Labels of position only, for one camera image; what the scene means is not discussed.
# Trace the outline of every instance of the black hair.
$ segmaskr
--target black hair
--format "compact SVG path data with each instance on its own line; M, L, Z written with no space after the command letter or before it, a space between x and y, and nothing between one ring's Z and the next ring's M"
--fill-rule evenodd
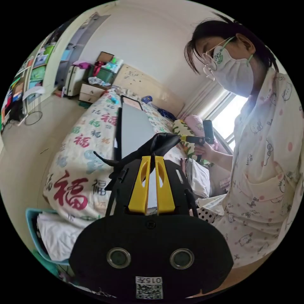
M235 41L237 39L235 36L237 33L244 35L253 43L256 48L256 52L254 55L260 59L260 61L265 65L267 70L273 65L275 70L277 72L279 71L274 55L254 33L252 33L249 29L247 29L237 21L231 21L229 18L218 13L214 14L220 17L222 20L209 19L201 22L195 28L192 34L192 39L185 46L185 59L188 65L195 73L199 74L199 71L197 70L194 64L193 55L195 55L196 58L201 61L201 54L198 53L196 48L197 40L206 37L222 37L224 40L230 37L234 37L232 41Z

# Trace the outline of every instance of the white face mask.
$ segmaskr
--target white face mask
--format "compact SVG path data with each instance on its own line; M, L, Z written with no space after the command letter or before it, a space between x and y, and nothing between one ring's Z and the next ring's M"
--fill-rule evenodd
M215 47L213 54L217 69L212 73L219 84L231 93L249 97L253 88L253 71L249 61L253 55L249 59L233 59L225 45Z

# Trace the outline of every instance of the woman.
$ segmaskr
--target woman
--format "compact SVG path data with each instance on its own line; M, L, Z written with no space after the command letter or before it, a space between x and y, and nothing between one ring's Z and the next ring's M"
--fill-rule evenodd
M248 100L235 120L233 156L196 146L196 154L231 172L226 195L199 200L199 214L213 212L234 268L271 253L286 234L303 196L303 111L288 75L279 73L270 50L239 23L199 24L185 47L185 58L224 89Z

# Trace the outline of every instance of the camera lens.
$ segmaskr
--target camera lens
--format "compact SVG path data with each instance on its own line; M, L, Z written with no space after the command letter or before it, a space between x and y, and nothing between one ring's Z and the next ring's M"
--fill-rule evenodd
M107 254L107 261L114 268L125 268L131 263L131 255L123 248L113 248Z
M189 249L175 250L170 257L170 264L176 269L187 269L194 261L194 255Z

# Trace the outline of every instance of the headboard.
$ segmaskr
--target headboard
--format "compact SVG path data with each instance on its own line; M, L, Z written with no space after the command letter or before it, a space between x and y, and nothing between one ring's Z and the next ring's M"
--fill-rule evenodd
M130 89L140 97L152 96L152 103L177 116L185 103L172 91L151 76L123 64L113 83L115 86Z

